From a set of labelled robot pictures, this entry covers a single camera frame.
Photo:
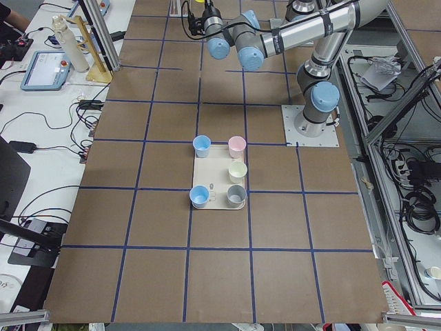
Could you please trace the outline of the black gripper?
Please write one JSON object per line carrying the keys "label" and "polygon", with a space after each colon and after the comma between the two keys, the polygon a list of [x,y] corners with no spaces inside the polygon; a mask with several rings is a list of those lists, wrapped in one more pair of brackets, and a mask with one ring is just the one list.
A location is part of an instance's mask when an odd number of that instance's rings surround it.
{"label": "black gripper", "polygon": [[214,2],[212,0],[204,0],[204,7],[205,7],[205,10],[215,10],[216,9]]}

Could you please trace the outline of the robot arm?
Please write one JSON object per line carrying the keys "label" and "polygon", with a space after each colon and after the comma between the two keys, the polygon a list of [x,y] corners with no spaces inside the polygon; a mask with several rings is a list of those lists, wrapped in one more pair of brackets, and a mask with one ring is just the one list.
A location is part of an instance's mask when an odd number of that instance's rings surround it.
{"label": "robot arm", "polygon": [[256,14],[248,10],[229,23],[212,1],[196,24],[197,33],[207,40],[209,53],[224,59],[235,47],[242,69],[256,71],[266,58],[307,42],[315,43],[311,57],[298,69],[297,82],[306,104],[294,120],[295,129],[305,137],[319,137],[339,102],[340,92],[329,82],[342,47],[353,30],[375,19],[387,1],[340,1],[317,8],[313,1],[290,1],[285,22],[271,30],[260,29]]}
{"label": "robot arm", "polygon": [[287,22],[293,21],[296,17],[309,15],[316,9],[314,0],[289,0],[285,13]]}

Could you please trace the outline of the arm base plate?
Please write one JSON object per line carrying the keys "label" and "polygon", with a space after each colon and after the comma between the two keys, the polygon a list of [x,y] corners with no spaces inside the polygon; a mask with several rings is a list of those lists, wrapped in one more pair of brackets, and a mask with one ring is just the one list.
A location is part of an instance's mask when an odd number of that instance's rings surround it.
{"label": "arm base plate", "polygon": [[303,114],[304,105],[282,105],[285,141],[291,147],[339,148],[336,119],[329,114],[325,123],[311,123]]}
{"label": "arm base plate", "polygon": [[269,26],[271,30],[277,29],[285,24],[287,21],[285,19],[272,18],[269,20]]}

